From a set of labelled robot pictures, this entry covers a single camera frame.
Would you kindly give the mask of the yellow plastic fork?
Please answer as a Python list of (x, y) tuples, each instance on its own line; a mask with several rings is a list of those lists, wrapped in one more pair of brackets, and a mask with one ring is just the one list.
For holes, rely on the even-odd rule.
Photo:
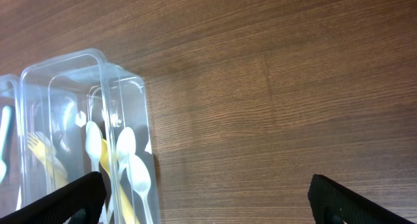
[(28, 133), (27, 136), (29, 149), (53, 178), (56, 188), (67, 185), (68, 173), (64, 165), (57, 158), (57, 151), (51, 141), (42, 132)]

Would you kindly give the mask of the yellow plastic spoon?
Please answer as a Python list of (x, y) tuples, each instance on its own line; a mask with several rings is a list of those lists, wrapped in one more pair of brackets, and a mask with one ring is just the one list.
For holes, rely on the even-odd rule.
[[(108, 158), (108, 149), (107, 149), (107, 142), (105, 139), (102, 139), (102, 153), (100, 156), (100, 164), (105, 170), (105, 172), (110, 176), (110, 168), (109, 168), (109, 158)], [(122, 206), (122, 215), (124, 218), (125, 223), (140, 223), (138, 218), (134, 214), (134, 209), (128, 200), (124, 190), (120, 187), (120, 198), (121, 198), (121, 206)]]

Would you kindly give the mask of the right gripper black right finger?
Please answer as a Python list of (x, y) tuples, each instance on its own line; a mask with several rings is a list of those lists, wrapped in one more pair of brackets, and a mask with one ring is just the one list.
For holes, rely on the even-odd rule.
[(318, 224), (412, 224), (324, 175), (312, 176), (308, 201)]

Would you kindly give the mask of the white plastic spoon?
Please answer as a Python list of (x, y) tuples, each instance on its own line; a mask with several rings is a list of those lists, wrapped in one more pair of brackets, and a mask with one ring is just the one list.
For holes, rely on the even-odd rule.
[(153, 224), (151, 210), (147, 200), (149, 190), (151, 188), (151, 177), (148, 169), (146, 168), (146, 165), (143, 163), (140, 157), (136, 156), (135, 154), (131, 154), (128, 157), (128, 168), (126, 169), (126, 172), (132, 189), (140, 196), (142, 200), (147, 224)]
[(98, 165), (102, 153), (102, 134), (98, 125), (93, 121), (86, 123), (85, 150), (91, 159), (92, 170), (99, 171)]
[(126, 127), (119, 134), (116, 144), (117, 160), (119, 162), (118, 177), (121, 180), (123, 171), (128, 167), (128, 157), (136, 152), (136, 138), (133, 129)]

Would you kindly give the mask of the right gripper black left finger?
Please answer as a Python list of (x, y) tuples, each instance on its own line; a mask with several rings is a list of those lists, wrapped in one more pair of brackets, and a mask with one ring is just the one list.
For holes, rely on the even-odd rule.
[(1, 218), (1, 223), (98, 223), (106, 200), (99, 172), (91, 172)]

